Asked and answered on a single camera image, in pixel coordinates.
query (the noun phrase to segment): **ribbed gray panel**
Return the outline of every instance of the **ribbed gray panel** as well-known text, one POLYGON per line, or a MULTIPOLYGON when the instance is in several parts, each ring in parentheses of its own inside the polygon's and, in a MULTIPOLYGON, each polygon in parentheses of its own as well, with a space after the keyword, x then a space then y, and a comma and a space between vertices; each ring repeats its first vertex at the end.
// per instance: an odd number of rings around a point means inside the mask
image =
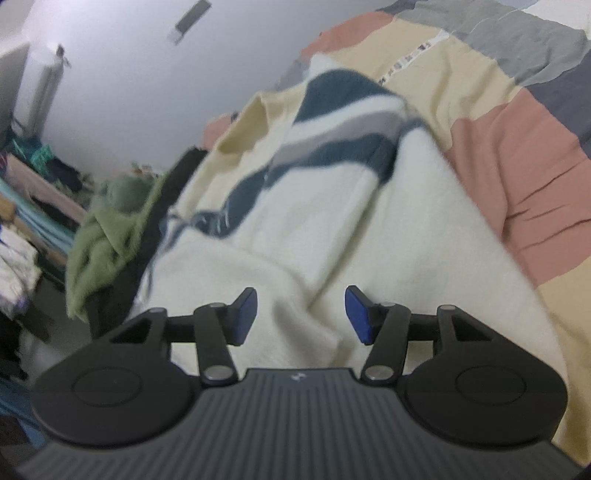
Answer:
POLYGON ((249 371, 207 390, 149 442, 103 452, 52 443, 20 471, 31 480, 570 480, 579 471, 549 443, 510 452, 447 443, 392 391, 364 387, 348 370, 302 373, 249 371))

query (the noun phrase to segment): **white logo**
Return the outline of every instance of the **white logo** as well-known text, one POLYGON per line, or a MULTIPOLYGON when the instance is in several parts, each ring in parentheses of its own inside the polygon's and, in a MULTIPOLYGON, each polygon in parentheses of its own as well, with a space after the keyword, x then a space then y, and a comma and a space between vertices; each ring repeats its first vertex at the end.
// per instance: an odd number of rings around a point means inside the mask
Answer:
POLYGON ((291 376, 291 379, 295 382, 299 382, 300 380, 303 380, 305 378, 307 378, 307 375, 302 372, 298 372, 298 373, 291 376))

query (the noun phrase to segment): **floor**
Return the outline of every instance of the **floor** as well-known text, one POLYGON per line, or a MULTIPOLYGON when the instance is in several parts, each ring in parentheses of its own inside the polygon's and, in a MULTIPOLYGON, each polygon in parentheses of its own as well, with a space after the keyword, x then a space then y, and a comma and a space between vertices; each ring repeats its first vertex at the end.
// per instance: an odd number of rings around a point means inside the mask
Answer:
POLYGON ((21 368, 29 375, 29 386, 45 370, 91 341, 88 325, 67 317, 64 294, 51 282, 41 280, 33 304, 35 310, 27 321, 44 341, 26 330, 21 334, 21 368))

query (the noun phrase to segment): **green garment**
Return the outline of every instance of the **green garment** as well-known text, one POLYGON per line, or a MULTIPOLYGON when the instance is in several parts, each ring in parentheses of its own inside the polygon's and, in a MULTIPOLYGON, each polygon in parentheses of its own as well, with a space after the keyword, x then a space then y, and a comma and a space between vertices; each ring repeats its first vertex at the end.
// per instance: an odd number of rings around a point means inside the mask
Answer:
POLYGON ((88 321, 85 303, 110 285, 139 248, 166 175, 121 177, 101 187, 74 237, 66 266, 68 316, 88 321))

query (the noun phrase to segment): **white cylinder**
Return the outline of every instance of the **white cylinder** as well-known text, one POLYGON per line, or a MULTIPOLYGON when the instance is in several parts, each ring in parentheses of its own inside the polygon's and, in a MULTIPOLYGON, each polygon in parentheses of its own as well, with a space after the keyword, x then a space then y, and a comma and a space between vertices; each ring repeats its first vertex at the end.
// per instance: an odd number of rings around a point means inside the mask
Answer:
POLYGON ((61 58, 46 47, 29 50, 13 113, 12 129, 17 135, 30 138, 36 133, 47 86, 61 63, 61 58))

